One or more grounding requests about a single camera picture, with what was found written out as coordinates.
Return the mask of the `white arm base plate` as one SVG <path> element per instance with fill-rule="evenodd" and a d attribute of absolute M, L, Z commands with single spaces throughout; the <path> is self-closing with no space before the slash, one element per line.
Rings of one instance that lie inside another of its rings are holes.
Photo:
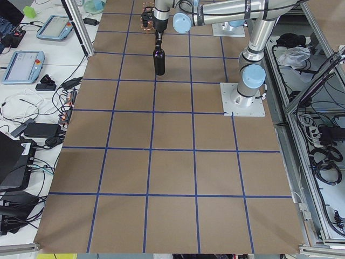
<path fill-rule="evenodd" d="M 243 97 L 237 91 L 238 83 L 220 83 L 220 93 L 225 116 L 264 117 L 265 110 L 260 91 L 253 97 Z"/>
<path fill-rule="evenodd" d="M 229 23 L 212 24 L 212 31 L 217 37 L 245 37 L 244 24 L 236 27 Z"/>

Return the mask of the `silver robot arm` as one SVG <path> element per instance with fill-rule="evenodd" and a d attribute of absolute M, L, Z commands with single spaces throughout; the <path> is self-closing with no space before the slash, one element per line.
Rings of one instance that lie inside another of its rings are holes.
<path fill-rule="evenodd" d="M 260 64 L 276 22 L 280 16 L 300 3 L 277 0 L 223 1 L 210 4 L 200 4 L 199 1 L 155 1 L 152 21 L 156 31 L 156 46 L 161 46 L 171 9 L 177 10 L 173 17 L 173 27 L 178 33 L 187 33 L 193 26 L 209 24 L 228 25 L 236 29 L 242 27 L 247 20 L 253 20 L 250 40 L 239 56 L 240 81 L 230 94 L 234 105 L 249 107 L 265 81 L 266 73 Z"/>

